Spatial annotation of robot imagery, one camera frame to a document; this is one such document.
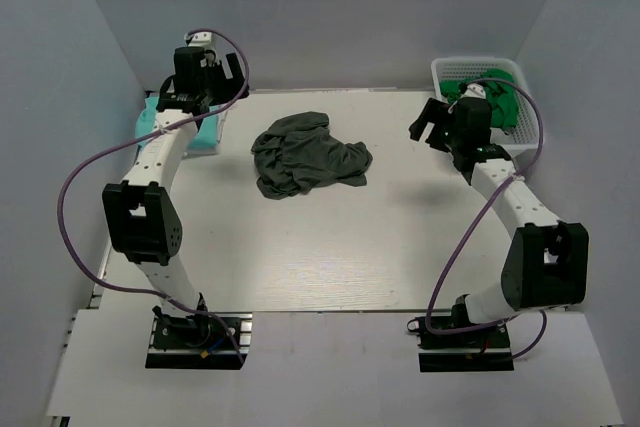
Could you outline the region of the dark grey t shirt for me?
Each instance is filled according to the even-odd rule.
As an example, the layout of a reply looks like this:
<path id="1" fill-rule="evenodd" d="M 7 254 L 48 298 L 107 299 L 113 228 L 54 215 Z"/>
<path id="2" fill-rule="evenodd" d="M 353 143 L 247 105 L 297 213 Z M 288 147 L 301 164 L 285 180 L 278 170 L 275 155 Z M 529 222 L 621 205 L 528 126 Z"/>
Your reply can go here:
<path id="1" fill-rule="evenodd" d="M 304 112 L 275 121 L 251 147 L 262 195 L 280 200 L 333 184 L 363 187 L 373 156 L 363 142 L 344 143 L 325 113 Z"/>

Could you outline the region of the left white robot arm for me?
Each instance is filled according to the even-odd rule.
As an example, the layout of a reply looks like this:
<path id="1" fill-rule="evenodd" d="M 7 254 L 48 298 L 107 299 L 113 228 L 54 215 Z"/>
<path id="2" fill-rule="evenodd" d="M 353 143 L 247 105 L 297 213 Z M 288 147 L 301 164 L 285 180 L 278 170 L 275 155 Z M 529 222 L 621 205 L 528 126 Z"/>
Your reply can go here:
<path id="1" fill-rule="evenodd" d="M 229 102 L 244 83 L 238 57 L 226 56 L 231 75 L 211 48 L 201 45 L 174 51 L 174 74 L 162 84 L 152 132 L 132 169 L 102 192 L 112 247 L 125 255 L 166 299 L 154 309 L 157 319 L 177 328 L 188 345 L 199 346 L 211 334 L 203 315 L 206 303 L 180 260 L 182 223 L 170 190 L 189 143 L 203 122 L 195 117 Z"/>

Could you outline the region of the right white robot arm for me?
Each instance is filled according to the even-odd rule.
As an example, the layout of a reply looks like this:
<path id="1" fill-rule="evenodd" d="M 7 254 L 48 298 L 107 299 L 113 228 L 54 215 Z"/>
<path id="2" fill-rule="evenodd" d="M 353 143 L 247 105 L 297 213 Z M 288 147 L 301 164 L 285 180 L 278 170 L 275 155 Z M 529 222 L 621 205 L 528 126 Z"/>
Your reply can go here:
<path id="1" fill-rule="evenodd" d="M 453 336 L 472 346 L 489 328 L 522 311 L 576 305 L 587 291 L 589 234 L 579 222 L 565 222 L 545 207 L 524 181 L 512 157 L 491 141 L 487 101 L 463 97 L 452 105 L 427 101 L 409 128 L 412 140 L 449 154 L 455 169 L 486 200 L 478 213 L 494 211 L 511 244 L 498 279 L 459 297 L 446 327 L 425 316 L 436 336 Z"/>

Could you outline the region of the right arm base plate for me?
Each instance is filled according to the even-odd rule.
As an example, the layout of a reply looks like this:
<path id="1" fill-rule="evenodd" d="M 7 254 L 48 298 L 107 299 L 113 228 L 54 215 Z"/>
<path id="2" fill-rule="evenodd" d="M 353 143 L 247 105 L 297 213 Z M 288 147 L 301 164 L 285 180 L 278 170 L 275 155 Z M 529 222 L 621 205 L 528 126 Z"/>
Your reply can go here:
<path id="1" fill-rule="evenodd" d="M 426 329 L 424 317 L 407 322 L 407 331 L 418 337 L 421 373 L 509 372 L 514 370 L 511 344 L 505 327 L 456 335 L 435 335 Z"/>

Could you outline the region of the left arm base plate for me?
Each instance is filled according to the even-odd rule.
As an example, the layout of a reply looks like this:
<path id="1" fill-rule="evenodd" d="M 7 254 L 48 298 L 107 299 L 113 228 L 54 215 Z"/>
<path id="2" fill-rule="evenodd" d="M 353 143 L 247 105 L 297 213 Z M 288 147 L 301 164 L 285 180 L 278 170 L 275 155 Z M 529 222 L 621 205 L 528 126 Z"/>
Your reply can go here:
<path id="1" fill-rule="evenodd" d="M 146 354 L 146 369 L 240 370 L 251 344 L 251 313 L 221 315 L 230 334 L 214 319 L 163 319 L 156 316 L 152 324 Z"/>

